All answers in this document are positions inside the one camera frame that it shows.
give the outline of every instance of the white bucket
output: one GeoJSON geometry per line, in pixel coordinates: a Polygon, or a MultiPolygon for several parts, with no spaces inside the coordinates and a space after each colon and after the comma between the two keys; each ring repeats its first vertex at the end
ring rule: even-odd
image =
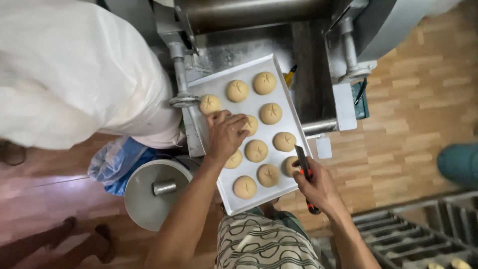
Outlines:
{"type": "Polygon", "coordinates": [[[137,225],[146,230],[159,231],[170,209],[176,204],[179,193],[186,188],[201,165],[197,158],[176,158],[184,165],[168,159],[151,161],[136,169],[126,184],[126,211],[137,225]],[[176,182],[176,192],[155,197],[151,189],[153,182],[170,179],[176,182]]]}

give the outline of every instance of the hand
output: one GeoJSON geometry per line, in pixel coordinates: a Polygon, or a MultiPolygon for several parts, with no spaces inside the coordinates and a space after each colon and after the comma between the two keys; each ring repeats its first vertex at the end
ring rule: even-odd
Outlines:
{"type": "MultiPolygon", "coordinates": [[[[329,214],[337,206],[345,207],[330,172],[310,157],[307,157],[307,162],[313,174],[310,183],[299,172],[295,172],[293,175],[295,182],[299,185],[299,190],[307,200],[324,211],[325,214],[329,214]]],[[[293,163],[293,166],[299,166],[299,161],[293,163]]]]}
{"type": "Polygon", "coordinates": [[[206,120],[209,127],[207,155],[224,164],[249,135],[249,131],[241,131],[247,123],[246,114],[237,114],[226,119],[230,115],[229,110],[223,110],[210,114],[206,120]]]}

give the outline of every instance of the white baking tray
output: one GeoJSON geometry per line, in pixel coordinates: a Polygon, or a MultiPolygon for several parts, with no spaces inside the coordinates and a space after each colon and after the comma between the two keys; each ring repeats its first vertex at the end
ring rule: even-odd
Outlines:
{"type": "MultiPolygon", "coordinates": [[[[297,154],[295,150],[291,152],[278,151],[273,146],[272,139],[278,132],[290,132],[295,135],[297,145],[303,147],[305,154],[308,156],[310,155],[310,149],[274,54],[192,81],[189,83],[189,90],[197,96],[214,94],[221,100],[222,109],[228,109],[232,114],[244,113],[253,115],[259,122],[256,134],[247,137],[239,147],[243,156],[241,164],[236,169],[222,169],[217,181],[217,187],[224,207],[229,215],[238,214],[297,189],[294,179],[286,176],[283,167],[283,162],[287,157],[296,156],[297,154]],[[260,95],[254,90],[253,79],[258,73],[264,71],[274,74],[277,78],[277,86],[271,93],[260,95]],[[244,101],[239,103],[229,101],[226,96],[226,86],[234,79],[240,79],[249,86],[249,95],[244,101]],[[264,124],[259,117],[261,106],[270,102],[277,103],[282,108],[282,119],[274,125],[264,124]],[[253,139],[264,141],[269,148],[269,154],[260,163],[253,163],[247,160],[244,154],[245,145],[253,139]],[[279,183],[271,188],[262,186],[257,180],[257,170],[263,164],[272,164],[281,171],[279,183]],[[243,200],[238,198],[233,192],[234,181],[240,176],[250,176],[256,181],[257,193],[251,199],[243,200]]],[[[205,148],[205,152],[207,152],[209,142],[206,118],[198,106],[195,106],[190,111],[191,116],[198,124],[199,138],[205,148]]]]}

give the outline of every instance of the stainless steel roller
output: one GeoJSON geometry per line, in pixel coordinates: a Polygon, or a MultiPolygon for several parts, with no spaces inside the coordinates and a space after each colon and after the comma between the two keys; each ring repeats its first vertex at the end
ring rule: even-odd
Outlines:
{"type": "Polygon", "coordinates": [[[177,0],[194,35],[330,18],[332,0],[177,0]]]}

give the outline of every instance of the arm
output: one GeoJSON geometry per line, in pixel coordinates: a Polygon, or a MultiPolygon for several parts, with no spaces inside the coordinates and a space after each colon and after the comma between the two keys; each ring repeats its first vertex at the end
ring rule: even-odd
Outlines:
{"type": "Polygon", "coordinates": [[[248,131],[238,132],[247,122],[244,114],[227,110],[207,117],[210,151],[155,237],[145,268],[185,268],[203,232],[216,181],[227,159],[237,151],[248,131]]]}
{"type": "Polygon", "coordinates": [[[330,173],[312,158],[307,157],[307,161],[313,174],[311,182],[298,172],[294,179],[304,196],[329,218],[342,268],[379,269],[380,265],[355,227],[330,173]]]}

